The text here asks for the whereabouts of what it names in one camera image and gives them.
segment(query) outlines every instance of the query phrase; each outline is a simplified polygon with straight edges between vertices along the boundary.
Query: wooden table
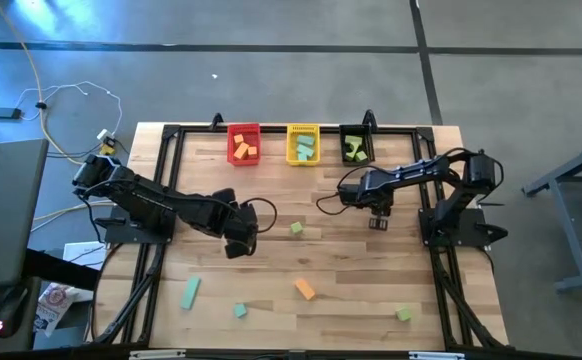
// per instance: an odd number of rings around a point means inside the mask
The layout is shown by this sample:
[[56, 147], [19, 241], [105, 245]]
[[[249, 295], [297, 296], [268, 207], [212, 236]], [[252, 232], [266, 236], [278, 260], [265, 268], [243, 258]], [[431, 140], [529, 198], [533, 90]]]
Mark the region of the wooden table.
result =
[[[140, 123], [136, 130], [128, 166], [147, 178], [153, 178], [163, 125]], [[433, 129], [438, 153], [462, 145], [458, 127]], [[373, 142], [377, 166], [394, 168], [414, 162], [406, 136], [374, 135]], [[444, 348], [431, 260], [420, 243], [417, 187], [395, 192], [389, 230], [375, 231], [367, 228], [368, 209], [327, 216], [315, 207], [315, 200], [333, 194], [338, 180], [350, 170], [341, 164], [337, 135], [322, 135], [322, 160], [317, 167], [286, 164], [285, 134], [262, 135], [262, 159], [255, 167], [227, 163], [226, 134], [188, 133], [184, 144], [178, 191], [210, 194], [232, 187], [238, 200], [270, 199], [279, 216], [271, 231], [258, 236], [254, 256], [234, 260], [225, 258], [220, 240], [178, 223], [162, 272], [151, 348]], [[173, 151], [172, 146], [166, 169]], [[362, 170], [353, 179], [361, 175]], [[449, 195], [452, 189], [445, 191]], [[260, 227], [268, 226], [271, 208], [254, 205]], [[332, 211], [342, 206], [337, 200], [322, 205]], [[296, 221], [305, 228], [301, 236], [290, 233], [289, 225]], [[98, 333], [129, 296], [138, 248], [123, 246], [104, 271], [96, 305]], [[475, 249], [458, 248], [457, 252], [467, 302], [493, 336], [506, 343], [488, 260]], [[201, 277], [202, 283], [192, 310], [186, 311], [179, 303], [191, 276]], [[293, 281], [297, 278], [305, 278], [314, 287], [313, 301], [304, 300], [296, 290]], [[236, 303], [246, 304], [246, 317], [234, 316]], [[399, 305], [411, 309], [411, 321], [396, 319]], [[449, 307], [454, 334], [460, 339], [457, 312], [453, 305]], [[142, 302], [134, 339], [144, 308]]]

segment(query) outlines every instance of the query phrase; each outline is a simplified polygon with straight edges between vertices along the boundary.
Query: orange block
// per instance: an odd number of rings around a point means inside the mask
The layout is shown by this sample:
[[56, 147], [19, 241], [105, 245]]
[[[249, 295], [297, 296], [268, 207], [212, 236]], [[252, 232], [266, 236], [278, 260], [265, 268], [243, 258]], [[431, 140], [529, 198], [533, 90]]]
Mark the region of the orange block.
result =
[[258, 156], [258, 148], [255, 146], [249, 146], [249, 149], [247, 149], [247, 154], [251, 158]]
[[233, 157], [236, 159], [244, 159], [244, 155], [246, 155], [247, 149], [249, 149], [249, 144], [243, 142], [240, 144], [240, 146], [238, 146], [238, 150], [233, 153]]
[[240, 145], [240, 144], [242, 144], [242, 143], [244, 142], [244, 136], [242, 136], [242, 135], [236, 135], [236, 136], [234, 136], [234, 137], [233, 137], [233, 142], [234, 142], [236, 145]]
[[297, 287], [298, 290], [300, 290], [300, 292], [302, 293], [302, 295], [304, 295], [304, 297], [307, 300], [311, 300], [315, 296], [315, 291], [313, 291], [313, 289], [311, 288], [311, 286], [309, 286], [309, 283], [307, 283], [307, 281], [304, 280], [304, 279], [298, 279], [298, 280], [296, 280], [295, 281], [295, 287]]

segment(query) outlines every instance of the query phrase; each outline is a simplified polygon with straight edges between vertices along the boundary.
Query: gray floor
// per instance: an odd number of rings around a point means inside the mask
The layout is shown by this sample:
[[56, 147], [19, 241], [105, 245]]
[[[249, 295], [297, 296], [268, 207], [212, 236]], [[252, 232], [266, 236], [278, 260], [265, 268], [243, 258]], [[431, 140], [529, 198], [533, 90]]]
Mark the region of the gray floor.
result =
[[[1, 1], [29, 40], [125, 43], [416, 44], [407, 0]], [[430, 46], [582, 47], [582, 0], [420, 0]], [[12, 41], [0, 19], [0, 40]], [[354, 123], [372, 108], [381, 123], [430, 124], [418, 55], [115, 53], [35, 51], [43, 86], [90, 80], [122, 98], [120, 140], [139, 121]], [[490, 200], [510, 230], [494, 246], [496, 282], [512, 345], [582, 355], [582, 290], [553, 282], [576, 273], [548, 194], [519, 188], [582, 148], [582, 57], [432, 56], [445, 124], [465, 144], [500, 159], [506, 180]], [[0, 106], [34, 86], [21, 51], [0, 50]], [[86, 150], [117, 118], [95, 89], [50, 101], [50, 131], [67, 151]], [[31, 113], [33, 96], [25, 110]], [[38, 122], [0, 122], [0, 141], [38, 138]], [[77, 203], [76, 170], [49, 159], [37, 214]], [[92, 240], [85, 213], [36, 232], [30, 246]]]

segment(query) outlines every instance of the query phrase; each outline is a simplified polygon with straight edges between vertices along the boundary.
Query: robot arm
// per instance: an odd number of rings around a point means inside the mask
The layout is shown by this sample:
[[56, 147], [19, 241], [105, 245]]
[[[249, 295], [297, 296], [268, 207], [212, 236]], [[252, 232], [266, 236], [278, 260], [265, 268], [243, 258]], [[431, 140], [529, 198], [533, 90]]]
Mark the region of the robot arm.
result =
[[[452, 231], [462, 222], [460, 215], [475, 196], [486, 196], [498, 185], [495, 179], [495, 164], [500, 164], [496, 160], [485, 155], [483, 151], [475, 153], [462, 150], [455, 155], [448, 155], [451, 151], [432, 160], [420, 160], [412, 165], [399, 166], [395, 170], [375, 168], [367, 171], [357, 185], [338, 185], [340, 201], [345, 206], [370, 208], [376, 218], [370, 220], [369, 227], [386, 230], [387, 220], [383, 217], [391, 215], [393, 192], [396, 189], [429, 181], [443, 181], [452, 185], [455, 191], [448, 199], [436, 204], [429, 216], [431, 217], [429, 223], [436, 232]], [[462, 177], [451, 169], [451, 164], [456, 162], [464, 162]], [[498, 231], [496, 237], [505, 231], [489, 227], [489, 230], [494, 229]], [[495, 240], [497, 240], [495, 237], [490, 238], [490, 242]]]
[[160, 232], [176, 214], [192, 228], [227, 240], [228, 258], [252, 255], [258, 233], [253, 205], [238, 204], [233, 189], [212, 195], [182, 194], [135, 174], [108, 156], [90, 155], [73, 179], [74, 193], [84, 200], [106, 197], [129, 213], [129, 219], [96, 221], [99, 225], [119, 226], [130, 222], [135, 228]]

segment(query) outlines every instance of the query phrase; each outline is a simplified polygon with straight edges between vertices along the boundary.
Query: green block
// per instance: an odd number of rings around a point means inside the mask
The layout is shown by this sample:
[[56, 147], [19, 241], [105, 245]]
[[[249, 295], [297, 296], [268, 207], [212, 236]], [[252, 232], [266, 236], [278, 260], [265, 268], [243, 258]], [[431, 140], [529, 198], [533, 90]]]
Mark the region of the green block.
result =
[[349, 146], [351, 146], [352, 150], [345, 154], [345, 156], [347, 157], [347, 160], [353, 161], [353, 159], [355, 158], [355, 153], [358, 152], [358, 148], [360, 147], [360, 145], [362, 145], [362, 143], [360, 143], [360, 144], [349, 143]]
[[364, 153], [364, 151], [359, 151], [357, 154], [355, 154], [355, 161], [364, 161], [367, 159], [367, 154]]
[[313, 136], [298, 135], [298, 143], [313, 146], [313, 143], [315, 143], [315, 139], [313, 138]]
[[235, 304], [235, 306], [233, 306], [233, 313], [235, 314], [235, 317], [241, 318], [247, 314], [247, 307], [244, 306], [244, 304]]
[[182, 295], [182, 300], [180, 300], [181, 308], [191, 310], [201, 281], [202, 280], [197, 276], [192, 276], [189, 278], [187, 281], [187, 287], [184, 289], [184, 295]]
[[362, 144], [362, 138], [359, 136], [352, 136], [352, 135], [347, 135], [344, 137], [344, 143], [345, 144], [358, 144], [361, 145]]
[[400, 321], [407, 321], [411, 319], [411, 310], [406, 307], [398, 307], [395, 309], [395, 316], [400, 319]]
[[299, 234], [302, 232], [302, 224], [300, 224], [299, 222], [295, 222], [293, 224], [291, 224], [291, 232], [293, 232], [294, 234]]
[[302, 144], [298, 144], [298, 152], [299, 153], [306, 154], [307, 157], [313, 156], [313, 149], [308, 148], [308, 147], [306, 147], [306, 146], [304, 146]]

